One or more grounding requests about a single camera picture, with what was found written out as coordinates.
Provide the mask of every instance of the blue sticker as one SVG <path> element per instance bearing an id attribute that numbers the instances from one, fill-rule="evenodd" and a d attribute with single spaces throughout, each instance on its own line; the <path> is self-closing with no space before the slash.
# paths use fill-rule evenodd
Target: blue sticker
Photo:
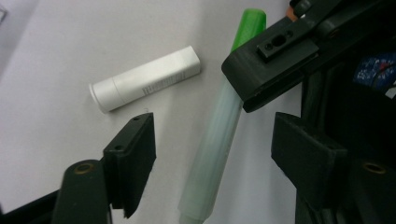
<path id="1" fill-rule="evenodd" d="M 396 81 L 396 52 L 363 58 L 353 81 L 386 93 Z"/>

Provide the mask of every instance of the green marker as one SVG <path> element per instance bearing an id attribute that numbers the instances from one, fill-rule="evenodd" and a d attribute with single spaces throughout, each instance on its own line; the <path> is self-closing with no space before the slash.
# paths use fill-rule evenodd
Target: green marker
<path id="1" fill-rule="evenodd" d="M 246 9 L 233 42 L 232 51 L 262 32 L 266 15 L 259 9 Z M 202 224 L 212 214 L 221 177 L 242 109 L 242 101 L 223 76 L 222 88 L 210 123 L 183 190 L 178 210 L 180 224 Z"/>

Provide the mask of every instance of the white table surface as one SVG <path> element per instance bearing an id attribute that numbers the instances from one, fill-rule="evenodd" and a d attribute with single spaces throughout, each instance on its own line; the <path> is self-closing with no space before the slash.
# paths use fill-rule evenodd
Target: white table surface
<path id="1" fill-rule="evenodd" d="M 102 150 L 134 116 L 153 112 L 157 160 L 130 219 L 178 223 L 177 204 L 245 8 L 267 24 L 287 0 L 0 0 L 0 204 L 9 212 L 58 189 L 64 170 Z M 88 84 L 193 46 L 201 75 L 102 114 Z M 294 223 L 295 188 L 271 159 L 276 111 L 300 113 L 300 87 L 242 113 L 205 224 Z"/>

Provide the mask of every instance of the white cylindrical tube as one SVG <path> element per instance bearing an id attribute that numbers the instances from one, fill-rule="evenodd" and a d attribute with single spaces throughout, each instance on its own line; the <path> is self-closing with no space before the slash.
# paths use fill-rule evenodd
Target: white cylindrical tube
<path id="1" fill-rule="evenodd" d="M 93 100 L 106 113 L 142 96 L 199 74 L 201 64 L 191 46 L 130 71 L 90 85 Z"/>

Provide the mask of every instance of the black mechanical arm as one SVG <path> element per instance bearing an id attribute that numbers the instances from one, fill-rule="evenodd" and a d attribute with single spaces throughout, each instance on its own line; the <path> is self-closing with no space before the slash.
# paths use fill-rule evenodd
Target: black mechanical arm
<path id="1" fill-rule="evenodd" d="M 304 84 L 302 117 L 276 113 L 272 142 L 297 188 L 297 224 L 396 223 L 395 102 L 334 72 L 373 45 L 396 51 L 395 10 L 394 0 L 300 0 L 297 21 L 278 21 L 221 67 L 247 112 Z"/>
<path id="2" fill-rule="evenodd" d="M 131 119 L 100 160 L 80 161 L 64 173 L 59 190 L 0 216 L 0 223 L 112 223 L 111 210 L 130 217 L 156 159 L 152 113 Z"/>

